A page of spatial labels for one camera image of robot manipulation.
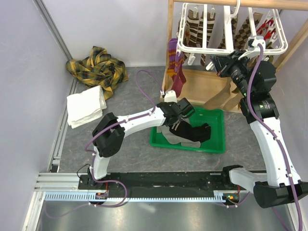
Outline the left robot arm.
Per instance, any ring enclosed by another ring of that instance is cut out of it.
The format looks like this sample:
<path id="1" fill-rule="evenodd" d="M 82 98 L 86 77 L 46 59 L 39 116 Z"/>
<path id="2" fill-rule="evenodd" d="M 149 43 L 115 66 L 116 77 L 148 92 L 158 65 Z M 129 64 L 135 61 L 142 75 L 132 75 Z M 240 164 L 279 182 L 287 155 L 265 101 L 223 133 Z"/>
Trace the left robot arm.
<path id="1" fill-rule="evenodd" d="M 118 180 L 106 180 L 105 177 L 110 159 L 119 152 L 124 138 L 148 128 L 174 125 L 193 113 L 194 107 L 183 98 L 177 103 L 160 102 L 146 111 L 132 115 L 106 114 L 85 147 L 85 151 L 93 156 L 88 168 L 88 182 L 85 184 L 91 189 L 101 189 L 107 183 L 119 183 Z"/>

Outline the tan sock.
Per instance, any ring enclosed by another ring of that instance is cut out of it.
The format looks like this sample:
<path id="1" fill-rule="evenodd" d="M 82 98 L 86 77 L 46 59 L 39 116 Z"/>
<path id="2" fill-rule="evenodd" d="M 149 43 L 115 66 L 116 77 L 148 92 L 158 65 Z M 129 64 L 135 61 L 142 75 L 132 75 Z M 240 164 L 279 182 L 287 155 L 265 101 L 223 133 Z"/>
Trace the tan sock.
<path id="1" fill-rule="evenodd" d="M 217 93 L 215 96 L 209 99 L 203 105 L 203 107 L 207 110 L 219 109 L 231 95 L 230 93 L 231 82 L 232 79 L 228 77 L 225 87 L 219 93 Z"/>
<path id="2" fill-rule="evenodd" d="M 223 107 L 223 109 L 225 111 L 231 111 L 234 108 L 236 108 L 236 109 L 240 108 L 240 101 L 243 98 L 243 95 L 241 94 L 241 92 L 238 89 L 238 87 L 236 87 L 232 91 L 232 93 L 235 94 L 235 96 L 225 103 L 225 105 Z"/>

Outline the black sock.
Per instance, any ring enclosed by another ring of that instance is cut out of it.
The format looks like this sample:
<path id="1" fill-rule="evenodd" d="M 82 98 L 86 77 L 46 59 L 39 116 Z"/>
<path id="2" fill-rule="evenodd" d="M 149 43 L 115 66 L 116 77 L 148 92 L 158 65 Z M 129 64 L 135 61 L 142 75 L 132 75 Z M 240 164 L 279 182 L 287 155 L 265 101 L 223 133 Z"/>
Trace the black sock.
<path id="1" fill-rule="evenodd" d="M 186 121 L 180 121 L 169 126 L 169 131 L 181 138 L 196 142 L 205 142 L 211 138 L 211 126 L 207 123 L 192 127 Z"/>

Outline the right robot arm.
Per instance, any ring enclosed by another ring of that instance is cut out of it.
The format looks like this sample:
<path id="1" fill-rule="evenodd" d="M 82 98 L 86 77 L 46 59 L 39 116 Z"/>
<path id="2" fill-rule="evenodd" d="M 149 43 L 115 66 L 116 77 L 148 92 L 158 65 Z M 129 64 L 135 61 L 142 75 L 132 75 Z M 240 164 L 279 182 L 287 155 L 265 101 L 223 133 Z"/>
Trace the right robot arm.
<path id="1" fill-rule="evenodd" d="M 276 83 L 276 68 L 268 61 L 257 62 L 252 68 L 243 50 L 228 56 L 211 55 L 219 77 L 230 77 L 240 90 L 241 111 L 257 138 L 266 166 L 266 177 L 240 165 L 223 168 L 221 186 L 232 189 L 239 185 L 251 192 L 261 208 L 295 203 L 308 194 L 308 184 L 301 180 L 287 152 L 279 112 L 270 95 Z"/>

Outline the white clip hanger rack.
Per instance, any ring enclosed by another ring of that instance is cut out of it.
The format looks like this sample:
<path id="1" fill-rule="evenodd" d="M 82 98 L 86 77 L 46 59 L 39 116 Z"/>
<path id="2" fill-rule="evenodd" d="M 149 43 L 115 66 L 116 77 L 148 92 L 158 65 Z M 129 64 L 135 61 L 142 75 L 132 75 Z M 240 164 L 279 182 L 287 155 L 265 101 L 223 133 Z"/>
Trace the white clip hanger rack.
<path id="1" fill-rule="evenodd" d="M 237 15 L 238 9 L 241 5 L 241 2 L 238 0 L 236 3 L 235 7 L 235 12 L 231 14 L 231 7 L 229 5 L 224 6 L 224 38 L 225 38 L 225 49 L 213 49 L 213 48 L 208 48 L 206 45 L 206 38 L 203 38 L 203 45 L 200 48 L 195 48 L 195 47 L 187 47 L 184 45 L 184 29 L 185 29 L 185 24 L 186 24 L 186 12 L 187 12 L 187 6 L 189 6 L 190 3 L 183 3 L 182 5 L 182 13 L 181 13 L 181 20 L 180 20 L 180 30 L 178 33 L 178 43 L 177 43 L 177 52 L 180 53 L 189 53 L 189 62 L 188 64 L 190 65 L 191 62 L 194 61 L 195 57 L 194 55 L 196 53 L 204 53 L 204 54 L 211 54 L 211 55 L 229 55 L 231 54 L 234 49 L 233 49 L 233 33 L 232 33 L 232 28 L 231 28 L 231 20 Z M 248 16 L 250 20 L 250 27 L 251 27 L 251 36 L 257 36 L 256 33 L 256 27 L 254 25 L 254 20 L 253 20 L 253 9 L 251 7 L 248 8 Z M 276 33 L 277 33 L 277 39 L 280 43 L 279 47 L 275 49 L 267 49 L 263 51 L 263 56 L 270 55 L 270 56 L 275 56 L 275 55 L 281 55 L 285 53 L 288 49 L 288 42 L 283 30 L 283 26 L 281 23 L 280 15 L 277 9 L 271 9 L 270 10 L 272 19 L 274 20 L 275 23 L 275 28 L 276 28 Z"/>

